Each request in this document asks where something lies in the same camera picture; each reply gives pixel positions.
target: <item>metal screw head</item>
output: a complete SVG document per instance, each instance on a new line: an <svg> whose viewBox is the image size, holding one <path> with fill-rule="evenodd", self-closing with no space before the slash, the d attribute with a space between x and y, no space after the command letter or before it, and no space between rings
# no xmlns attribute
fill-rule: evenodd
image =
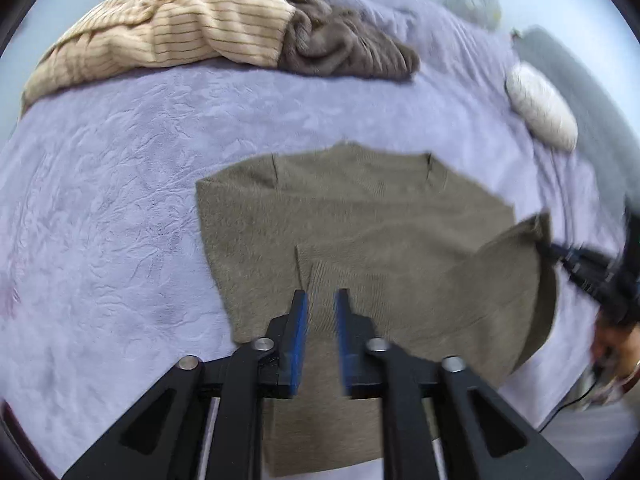
<svg viewBox="0 0 640 480"><path fill-rule="evenodd" d="M261 337L256 339L253 342L253 347L255 350L259 350L260 352L266 352L267 350L271 350L273 348L274 342L268 337Z"/></svg>
<svg viewBox="0 0 640 480"><path fill-rule="evenodd" d="M200 359L198 359L195 355L185 355L178 361L177 366L181 370L193 370L196 366L198 366L199 362Z"/></svg>
<svg viewBox="0 0 640 480"><path fill-rule="evenodd" d="M442 367L452 374L456 372L461 372L466 368L466 363L462 360L462 357L458 357L454 355L452 357L445 357L442 360Z"/></svg>
<svg viewBox="0 0 640 480"><path fill-rule="evenodd" d="M374 337L367 341L367 349L372 352L385 352L390 348L389 341L381 337Z"/></svg>

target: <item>black cable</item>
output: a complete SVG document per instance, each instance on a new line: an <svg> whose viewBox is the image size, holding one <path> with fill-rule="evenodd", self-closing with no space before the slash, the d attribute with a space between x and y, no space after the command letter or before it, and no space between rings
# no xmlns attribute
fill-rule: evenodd
<svg viewBox="0 0 640 480"><path fill-rule="evenodd" d="M589 395L593 389L595 388L596 384L598 384L598 380L593 381L593 384L591 385L591 387L586 391L586 393L584 393L583 395L581 395L580 397L578 397L575 400L572 400L571 402L568 402L566 404L563 404L562 406L560 406L556 412L551 415L551 418L546 421L546 423L542 426L542 428L540 430L538 430L538 433L542 433L543 431L545 431L546 427L551 423L552 420L554 420L556 418L556 415L558 413L560 413L562 410L564 410L565 408L568 408L569 406L573 406L574 404L577 404L578 402L580 402L581 400L584 400L585 397L587 395Z"/></svg>

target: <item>gray pillow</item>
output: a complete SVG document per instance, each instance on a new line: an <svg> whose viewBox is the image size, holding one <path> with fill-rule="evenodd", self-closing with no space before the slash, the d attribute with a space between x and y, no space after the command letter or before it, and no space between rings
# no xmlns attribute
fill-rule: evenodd
<svg viewBox="0 0 640 480"><path fill-rule="evenodd" d="M514 38L514 47L565 98L578 123L577 149L593 165L600 200L621 219L625 195L640 203L640 146L625 118L588 69L546 30L528 30Z"/></svg>

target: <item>wrinkled bedsheet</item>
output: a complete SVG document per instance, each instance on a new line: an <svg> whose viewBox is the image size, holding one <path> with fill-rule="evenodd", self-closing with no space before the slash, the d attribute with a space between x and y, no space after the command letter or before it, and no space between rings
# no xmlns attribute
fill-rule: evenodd
<svg viewBox="0 0 640 480"><path fill-rule="evenodd" d="M511 112L506 38L420 0L328 1L413 45L414 81L139 70L38 102L0 154L0 394L57 475L182 355L232 351L194 186L229 164L340 140L431 151L518 219L550 209L557 240L619 249L588 164ZM534 425L588 363L594 307L560 281L549 341L501 389ZM380 461L334 473L382 477Z"/></svg>

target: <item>knit fabric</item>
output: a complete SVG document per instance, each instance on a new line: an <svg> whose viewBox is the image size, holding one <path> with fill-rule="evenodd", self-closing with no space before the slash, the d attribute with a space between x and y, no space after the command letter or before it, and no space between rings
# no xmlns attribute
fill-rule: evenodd
<svg viewBox="0 0 640 480"><path fill-rule="evenodd" d="M404 80L420 68L410 47L389 37L359 13L322 0L290 0L296 7L287 25L278 68L299 74L353 75Z"/></svg>
<svg viewBox="0 0 640 480"><path fill-rule="evenodd" d="M264 407L273 476L382 455L380 405L340 384L334 293L423 358L458 354L493 386L545 341L555 275L534 241L548 219L511 209L433 155L355 144L246 160L197 183L207 259L237 342L309 295L302 383Z"/></svg>

